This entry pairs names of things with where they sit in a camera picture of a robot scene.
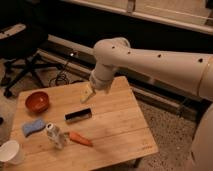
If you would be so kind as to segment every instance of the small object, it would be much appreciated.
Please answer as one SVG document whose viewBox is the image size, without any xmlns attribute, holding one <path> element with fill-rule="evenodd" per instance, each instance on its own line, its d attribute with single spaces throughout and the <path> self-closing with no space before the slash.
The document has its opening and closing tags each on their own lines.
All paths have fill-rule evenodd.
<svg viewBox="0 0 213 171">
<path fill-rule="evenodd" d="M 77 112 L 69 113 L 65 115 L 65 121 L 67 123 L 77 122 L 92 117 L 92 112 L 89 108 L 83 109 Z"/>
<path fill-rule="evenodd" d="M 33 113 L 41 113 L 49 107 L 48 94 L 43 91 L 32 93 L 27 97 L 25 105 L 29 111 Z"/>
<path fill-rule="evenodd" d="M 95 90 L 92 88 L 92 86 L 88 83 L 86 85 L 85 90 L 83 91 L 83 94 L 81 96 L 81 103 L 85 103 L 89 98 L 95 95 Z"/>
<path fill-rule="evenodd" d="M 93 144 L 90 140 L 82 137 L 77 132 L 73 132 L 73 131 L 66 132 L 65 135 L 67 135 L 71 141 L 74 141 L 74 142 L 77 142 L 79 144 L 86 145 L 86 146 L 89 146 L 89 147 L 93 146 Z"/>
<path fill-rule="evenodd" d="M 1 162 L 8 162 L 17 165 L 22 163 L 24 158 L 24 152 L 19 143 L 15 140 L 9 140 L 0 147 Z"/>
<path fill-rule="evenodd" d="M 60 131 L 60 128 L 52 123 L 48 123 L 46 125 L 47 136 L 50 141 L 55 144 L 55 147 L 58 149 L 63 149 L 64 145 L 66 144 L 66 137 Z"/>
<path fill-rule="evenodd" d="M 45 126 L 46 126 L 46 124 L 42 119 L 37 119 L 33 122 L 25 123 L 22 126 L 22 131 L 24 133 L 24 136 L 28 137 L 32 133 L 43 130 L 45 128 Z"/>
</svg>

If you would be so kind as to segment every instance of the plastic bottle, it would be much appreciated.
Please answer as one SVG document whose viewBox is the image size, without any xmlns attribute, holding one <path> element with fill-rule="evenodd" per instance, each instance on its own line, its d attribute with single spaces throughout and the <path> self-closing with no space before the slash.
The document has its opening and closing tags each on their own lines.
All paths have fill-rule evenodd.
<svg viewBox="0 0 213 171">
<path fill-rule="evenodd" d="M 63 149 L 66 144 L 66 137 L 60 131 L 60 128 L 52 123 L 46 125 L 47 136 L 55 144 L 55 147 L 58 149 Z"/>
</svg>

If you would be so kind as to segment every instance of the chair leg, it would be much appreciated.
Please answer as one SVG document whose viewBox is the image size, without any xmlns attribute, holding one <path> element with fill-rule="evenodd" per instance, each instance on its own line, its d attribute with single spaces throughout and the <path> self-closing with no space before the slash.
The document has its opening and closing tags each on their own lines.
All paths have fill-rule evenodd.
<svg viewBox="0 0 213 171">
<path fill-rule="evenodd" d="M 10 97 L 12 96 L 12 93 L 10 92 L 10 88 L 16 84 L 22 77 L 24 77 L 28 72 L 29 72 L 30 68 L 27 67 L 25 69 L 23 69 L 16 77 L 14 80 L 12 80 L 8 85 L 7 87 L 5 88 L 5 91 L 4 91 L 4 96 L 5 97 Z"/>
<path fill-rule="evenodd" d="M 44 88 L 44 84 L 42 83 L 41 79 L 39 78 L 39 76 L 37 75 L 37 73 L 34 70 L 30 70 L 30 73 L 32 74 L 32 76 L 36 79 L 36 83 L 38 84 L 39 87 Z"/>
<path fill-rule="evenodd" d="M 19 59 L 14 59 L 12 61 L 7 61 L 4 63 L 4 66 L 5 66 L 5 74 L 11 74 L 13 71 L 12 71 L 12 64 L 16 61 L 18 61 Z"/>
<path fill-rule="evenodd" d="M 7 76 L 7 74 L 4 75 L 4 77 L 1 79 L 1 83 L 0 85 L 3 86 L 7 86 L 11 81 L 11 78 Z"/>
<path fill-rule="evenodd" d="M 11 69 L 15 68 L 15 69 L 23 69 L 25 67 L 24 64 L 16 64 L 16 65 L 11 65 Z"/>
</svg>

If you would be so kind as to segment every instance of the red bowl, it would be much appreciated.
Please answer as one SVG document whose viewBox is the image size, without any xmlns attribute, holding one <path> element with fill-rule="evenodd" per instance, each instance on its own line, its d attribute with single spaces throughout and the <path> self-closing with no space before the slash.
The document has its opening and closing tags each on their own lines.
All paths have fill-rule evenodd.
<svg viewBox="0 0 213 171">
<path fill-rule="evenodd" d="M 49 96 L 43 91 L 37 91 L 29 95 L 25 106 L 30 112 L 41 113 L 49 107 Z"/>
</svg>

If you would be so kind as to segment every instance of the chair wheel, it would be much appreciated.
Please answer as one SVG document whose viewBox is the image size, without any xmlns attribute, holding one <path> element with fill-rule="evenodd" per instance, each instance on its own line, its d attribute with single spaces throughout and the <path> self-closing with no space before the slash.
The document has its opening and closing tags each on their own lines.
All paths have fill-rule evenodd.
<svg viewBox="0 0 213 171">
<path fill-rule="evenodd" d="M 4 91 L 4 96 L 5 96 L 5 97 L 9 98 L 9 97 L 11 97 L 12 95 L 13 95 L 13 94 L 12 94 L 11 91 L 9 91 L 9 90 L 5 90 L 5 91 Z"/>
<path fill-rule="evenodd" d="M 3 78 L 2 78 L 2 80 L 1 80 L 1 86 L 6 86 L 6 85 L 8 85 L 9 83 L 10 83 L 10 81 L 11 81 L 11 78 L 10 77 L 6 77 L 6 76 L 4 76 Z"/>
</svg>

